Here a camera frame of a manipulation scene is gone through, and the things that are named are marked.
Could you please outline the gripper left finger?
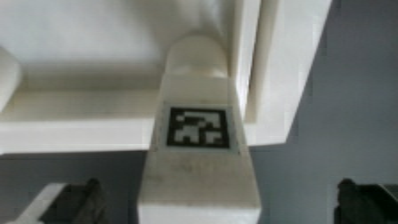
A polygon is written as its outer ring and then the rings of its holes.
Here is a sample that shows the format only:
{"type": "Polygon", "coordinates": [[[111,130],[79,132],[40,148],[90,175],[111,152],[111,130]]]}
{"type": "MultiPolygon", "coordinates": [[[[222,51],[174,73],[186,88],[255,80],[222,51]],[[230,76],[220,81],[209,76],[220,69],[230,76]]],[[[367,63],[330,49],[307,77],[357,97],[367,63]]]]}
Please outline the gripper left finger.
{"type": "Polygon", "coordinates": [[[15,219],[15,224],[110,224],[101,184],[49,183],[15,219]]]}

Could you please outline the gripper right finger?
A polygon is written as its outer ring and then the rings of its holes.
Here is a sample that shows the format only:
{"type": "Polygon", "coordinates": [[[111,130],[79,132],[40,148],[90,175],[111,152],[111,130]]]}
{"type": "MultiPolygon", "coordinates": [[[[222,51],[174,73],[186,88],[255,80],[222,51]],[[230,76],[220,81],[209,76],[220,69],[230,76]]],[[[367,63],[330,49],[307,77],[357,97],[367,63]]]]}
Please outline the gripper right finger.
{"type": "Polygon", "coordinates": [[[335,224],[398,224],[398,184],[337,184],[335,224]]]}

